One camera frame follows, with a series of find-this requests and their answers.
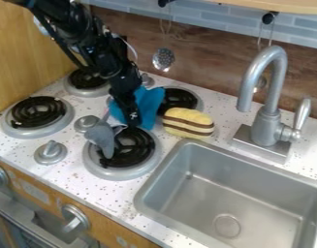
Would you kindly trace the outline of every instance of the blue cloth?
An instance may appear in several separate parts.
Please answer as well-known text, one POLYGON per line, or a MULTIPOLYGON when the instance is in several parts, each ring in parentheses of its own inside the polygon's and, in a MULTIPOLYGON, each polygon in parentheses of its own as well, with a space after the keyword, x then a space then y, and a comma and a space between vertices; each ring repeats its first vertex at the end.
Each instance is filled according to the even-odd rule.
MULTIPOLYGON (((156 121, 157 110, 164 100, 165 89, 158 87, 148 90, 144 86, 141 86, 134 92, 134 95, 142 118, 141 127, 151 130, 156 121)), ((114 118, 127 124, 120 107, 115 101, 109 103, 109 109, 110 114, 114 118)))

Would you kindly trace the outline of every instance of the faucet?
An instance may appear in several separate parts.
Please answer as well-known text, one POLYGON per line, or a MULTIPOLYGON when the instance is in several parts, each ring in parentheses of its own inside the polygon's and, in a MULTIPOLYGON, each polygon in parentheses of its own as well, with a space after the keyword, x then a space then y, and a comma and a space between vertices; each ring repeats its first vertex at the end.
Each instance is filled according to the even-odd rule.
POLYGON ((293 127, 281 123, 278 102, 287 72, 288 59, 285 50, 280 46, 267 47, 252 61, 242 79, 237 109, 241 112, 250 111, 256 84, 270 64, 272 71, 269 94, 250 128, 251 140, 262 147, 273 146, 279 141, 298 140, 301 137, 302 126, 311 111, 311 100, 304 98, 295 114, 293 127))

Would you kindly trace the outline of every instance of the oven door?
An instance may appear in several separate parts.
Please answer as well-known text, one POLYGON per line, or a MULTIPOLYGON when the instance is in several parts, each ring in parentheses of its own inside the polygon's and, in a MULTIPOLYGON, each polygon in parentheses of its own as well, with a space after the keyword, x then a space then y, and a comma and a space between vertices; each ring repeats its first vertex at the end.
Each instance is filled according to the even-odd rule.
POLYGON ((63 233, 63 223, 46 211, 33 211, 0 192, 0 247, 94 248, 98 243, 79 233, 63 233))

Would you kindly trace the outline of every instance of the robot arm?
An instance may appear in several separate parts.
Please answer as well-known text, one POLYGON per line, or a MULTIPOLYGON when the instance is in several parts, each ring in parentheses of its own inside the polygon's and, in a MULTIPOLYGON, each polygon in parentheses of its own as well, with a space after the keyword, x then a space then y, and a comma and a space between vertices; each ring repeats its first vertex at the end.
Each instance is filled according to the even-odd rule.
POLYGON ((82 4, 69 0, 5 0, 28 9, 66 55, 90 75, 108 79, 110 94, 130 126, 142 123, 134 91, 142 84, 138 67, 121 52, 120 41, 82 4), (86 65, 72 53, 75 47, 86 65))

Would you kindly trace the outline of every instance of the white speckled countertop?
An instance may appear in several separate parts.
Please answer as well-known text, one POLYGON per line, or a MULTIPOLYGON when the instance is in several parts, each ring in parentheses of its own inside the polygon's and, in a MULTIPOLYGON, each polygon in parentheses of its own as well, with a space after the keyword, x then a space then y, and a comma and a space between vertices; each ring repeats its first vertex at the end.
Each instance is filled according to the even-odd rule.
MULTIPOLYGON (((205 104, 204 112, 213 117, 217 128, 214 135, 207 142, 317 180, 316 119, 310 118, 306 122, 302 139, 292 146, 290 161, 286 165, 275 164, 232 148, 230 145, 231 138, 240 124, 251 125, 257 110, 261 106, 260 104, 253 103, 251 112, 241 113, 236 110, 236 97, 164 77, 150 76, 155 79, 155 86, 179 85, 194 91, 202 98, 205 104)), ((35 95, 56 96, 67 100, 76 110, 76 117, 73 122, 54 135, 32 140, 10 138, 0 128, 0 159, 163 247, 205 247, 142 216, 134 208, 133 197, 150 176, 150 173, 134 180, 113 182, 100 179, 85 169, 81 152, 86 140, 82 134, 76 133, 73 124, 78 118, 88 114, 103 116, 107 96, 91 99, 71 96, 63 89, 62 81, 63 79, 60 79, 35 95), (68 156, 56 165, 40 166, 33 159, 34 151, 49 140, 64 143, 69 150, 68 156)), ((282 110, 282 121, 284 123, 291 125, 293 118, 293 113, 282 110)), ((117 123, 112 118, 109 122, 111 124, 117 123)), ((153 133, 162 143, 162 158, 179 141, 179 138, 165 133, 160 125, 155 126, 153 133)))

